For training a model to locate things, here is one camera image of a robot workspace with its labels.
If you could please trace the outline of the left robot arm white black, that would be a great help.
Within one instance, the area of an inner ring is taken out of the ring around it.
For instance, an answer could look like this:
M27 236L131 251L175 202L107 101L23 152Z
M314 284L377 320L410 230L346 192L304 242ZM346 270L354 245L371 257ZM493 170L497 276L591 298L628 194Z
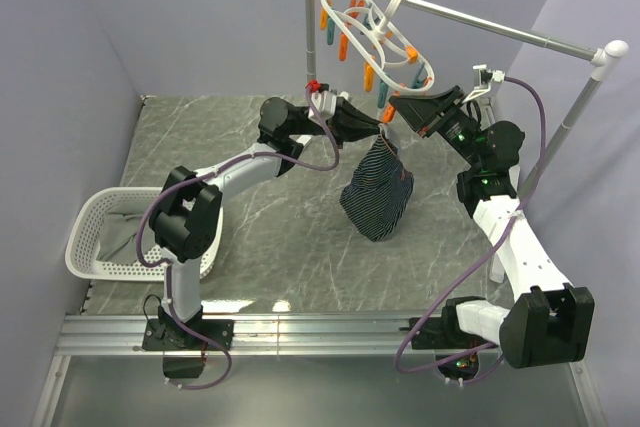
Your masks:
M178 350L207 343L200 298L200 263L217 237L226 202L300 165L309 137L324 136L334 149L379 132L379 123L331 91L310 93L304 106L271 97L260 107L259 136L244 152L213 167L173 169L143 216L161 249L164 293L158 336Z

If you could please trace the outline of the navy striped underwear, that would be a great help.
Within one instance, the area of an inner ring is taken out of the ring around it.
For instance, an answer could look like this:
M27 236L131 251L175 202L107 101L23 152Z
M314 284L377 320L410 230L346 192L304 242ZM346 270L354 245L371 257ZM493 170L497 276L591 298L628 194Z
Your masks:
M371 242L393 236L414 190L414 175L401 159L396 132L381 124L339 198L355 229Z

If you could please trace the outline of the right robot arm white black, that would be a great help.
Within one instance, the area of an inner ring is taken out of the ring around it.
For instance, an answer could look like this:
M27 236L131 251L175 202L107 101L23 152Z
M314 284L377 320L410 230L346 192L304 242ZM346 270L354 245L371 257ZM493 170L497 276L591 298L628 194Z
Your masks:
M509 171L519 162L525 134L510 121L488 127L462 109L466 100L454 87L436 96L394 96L390 103L420 137L439 134L470 168L457 177L457 195L491 244L469 267L462 284L491 258L497 258L509 280L514 304L505 309L482 298L451 298L448 287L409 330L394 357L401 358L435 309L442 311L441 335L452 346L474 336L483 344L472 354L498 347L506 362L521 369L581 361L587 350L595 300L586 287L575 287L553 263L524 213L528 196L520 196Z

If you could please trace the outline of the white oval clip hanger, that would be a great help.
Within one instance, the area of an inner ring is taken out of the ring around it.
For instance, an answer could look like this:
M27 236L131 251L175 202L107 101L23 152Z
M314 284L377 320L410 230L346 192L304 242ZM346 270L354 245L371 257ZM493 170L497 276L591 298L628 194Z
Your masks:
M363 85L378 87L378 118L390 123L395 108L389 98L425 95L435 84L435 71L392 18L402 0L390 0L382 9L373 0L321 0L321 28L340 32L339 59L350 50L364 61Z

